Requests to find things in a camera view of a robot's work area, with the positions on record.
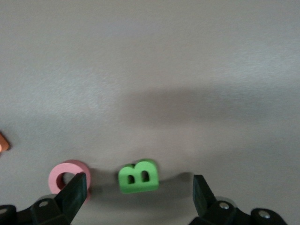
green letter b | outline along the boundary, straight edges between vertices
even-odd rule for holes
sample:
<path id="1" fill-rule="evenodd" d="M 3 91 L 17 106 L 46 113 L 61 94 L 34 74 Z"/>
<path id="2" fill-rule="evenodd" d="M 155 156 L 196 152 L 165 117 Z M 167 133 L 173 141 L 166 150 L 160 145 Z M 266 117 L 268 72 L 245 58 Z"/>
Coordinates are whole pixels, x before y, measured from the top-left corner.
<path id="1" fill-rule="evenodd" d="M 119 171 L 119 185 L 124 194 L 158 189 L 158 170 L 155 162 L 143 159 L 135 166 L 128 164 Z"/>

orange foam piece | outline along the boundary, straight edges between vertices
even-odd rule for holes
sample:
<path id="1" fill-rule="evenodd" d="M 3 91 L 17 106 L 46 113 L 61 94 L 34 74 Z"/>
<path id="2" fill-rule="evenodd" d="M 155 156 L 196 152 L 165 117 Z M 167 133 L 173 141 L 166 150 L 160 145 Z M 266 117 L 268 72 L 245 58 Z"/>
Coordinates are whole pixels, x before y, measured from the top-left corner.
<path id="1" fill-rule="evenodd" d="M 6 151 L 9 148 L 8 142 L 5 138 L 0 134 L 0 152 Z"/>

gray table surface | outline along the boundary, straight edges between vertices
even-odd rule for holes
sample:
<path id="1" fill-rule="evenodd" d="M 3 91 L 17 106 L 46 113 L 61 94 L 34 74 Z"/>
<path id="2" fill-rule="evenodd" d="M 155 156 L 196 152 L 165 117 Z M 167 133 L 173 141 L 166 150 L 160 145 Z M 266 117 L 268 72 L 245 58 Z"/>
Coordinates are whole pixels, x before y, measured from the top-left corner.
<path id="1" fill-rule="evenodd" d="M 298 0 L 0 2 L 0 204 L 25 209 L 78 159 L 92 198 L 73 225 L 187 225 L 193 173 L 297 225 L 299 121 Z M 121 194 L 141 158 L 160 189 Z"/>

pink ring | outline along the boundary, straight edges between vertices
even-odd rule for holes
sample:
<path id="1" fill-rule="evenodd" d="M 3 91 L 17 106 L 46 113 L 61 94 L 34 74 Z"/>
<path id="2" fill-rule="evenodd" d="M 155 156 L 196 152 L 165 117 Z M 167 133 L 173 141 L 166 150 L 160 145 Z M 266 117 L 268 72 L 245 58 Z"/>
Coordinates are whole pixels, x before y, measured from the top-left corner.
<path id="1" fill-rule="evenodd" d="M 52 194 L 58 194 L 65 187 L 66 184 L 62 179 L 64 173 L 72 173 L 76 175 L 82 172 L 86 174 L 88 195 L 85 202 L 87 202 L 90 198 L 90 170 L 86 164 L 78 160 L 67 160 L 61 164 L 58 164 L 51 170 L 48 178 L 50 191 Z"/>

screw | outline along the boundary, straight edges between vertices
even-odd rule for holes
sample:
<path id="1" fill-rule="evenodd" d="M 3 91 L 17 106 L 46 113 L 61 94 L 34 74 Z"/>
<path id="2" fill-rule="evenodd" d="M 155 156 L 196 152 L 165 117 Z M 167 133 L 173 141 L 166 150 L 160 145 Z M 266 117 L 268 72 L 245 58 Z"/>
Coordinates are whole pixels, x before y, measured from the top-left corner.
<path id="1" fill-rule="evenodd" d="M 43 201 L 39 204 L 39 207 L 44 207 L 48 204 L 48 201 Z"/>
<path id="2" fill-rule="evenodd" d="M 266 211 L 264 211 L 264 210 L 260 210 L 259 212 L 258 212 L 258 214 L 262 217 L 262 218 L 265 218 L 265 219 L 270 219 L 270 214 L 268 213 L 268 212 L 266 212 Z"/>
<path id="3" fill-rule="evenodd" d="M 1 209 L 0 210 L 0 214 L 4 214 L 4 213 L 6 213 L 8 210 L 7 209 Z"/>
<path id="4" fill-rule="evenodd" d="M 228 205 L 227 203 L 225 203 L 225 202 L 221 202 L 221 203 L 219 204 L 219 206 L 220 206 L 222 209 L 224 209 L 224 210 L 229 209 L 229 205 Z"/>

